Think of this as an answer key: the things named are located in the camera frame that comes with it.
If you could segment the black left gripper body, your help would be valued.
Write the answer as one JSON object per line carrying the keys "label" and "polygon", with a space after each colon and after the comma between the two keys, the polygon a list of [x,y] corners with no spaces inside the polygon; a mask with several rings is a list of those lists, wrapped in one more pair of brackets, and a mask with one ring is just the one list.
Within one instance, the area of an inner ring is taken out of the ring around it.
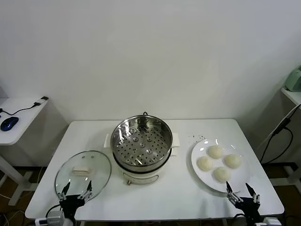
{"label": "black left gripper body", "polygon": [[65,218],[73,218],[79,207],[84,206],[85,200],[81,195],[68,195],[60,200]]}

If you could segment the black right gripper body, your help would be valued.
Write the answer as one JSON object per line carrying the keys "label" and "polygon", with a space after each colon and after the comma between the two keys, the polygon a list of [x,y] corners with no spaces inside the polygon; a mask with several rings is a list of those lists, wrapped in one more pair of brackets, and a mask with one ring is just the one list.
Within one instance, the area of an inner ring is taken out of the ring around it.
{"label": "black right gripper body", "polygon": [[236,208],[243,211],[246,219],[260,219],[259,206],[260,204],[253,199],[242,199],[242,201],[236,202]]}

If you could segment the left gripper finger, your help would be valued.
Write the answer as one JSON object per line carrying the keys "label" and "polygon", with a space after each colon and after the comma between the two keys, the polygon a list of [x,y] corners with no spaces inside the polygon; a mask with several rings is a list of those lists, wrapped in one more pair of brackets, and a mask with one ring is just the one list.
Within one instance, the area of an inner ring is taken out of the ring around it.
{"label": "left gripper finger", "polygon": [[79,196],[79,199],[82,199],[82,200],[90,200],[92,196],[92,181],[90,180],[89,181],[89,184],[87,186],[87,189],[85,192],[83,192],[80,196]]}
{"label": "left gripper finger", "polygon": [[66,194],[69,190],[69,187],[70,187],[70,182],[68,182],[66,184],[66,186],[63,187],[62,191],[60,193],[58,193],[58,198],[59,200],[66,200]]}

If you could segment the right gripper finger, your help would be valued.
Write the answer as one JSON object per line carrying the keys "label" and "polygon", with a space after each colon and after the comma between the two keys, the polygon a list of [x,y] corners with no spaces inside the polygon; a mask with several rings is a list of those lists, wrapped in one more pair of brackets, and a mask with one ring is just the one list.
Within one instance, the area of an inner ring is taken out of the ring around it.
{"label": "right gripper finger", "polygon": [[257,203],[257,204],[260,204],[260,195],[257,194],[254,191],[254,189],[250,185],[248,185],[248,183],[246,183],[246,187],[248,189],[249,194],[252,196],[253,202]]}
{"label": "right gripper finger", "polygon": [[242,202],[242,199],[238,197],[235,193],[233,193],[232,188],[228,181],[226,181],[226,190],[227,190],[227,198],[232,204],[237,204]]}

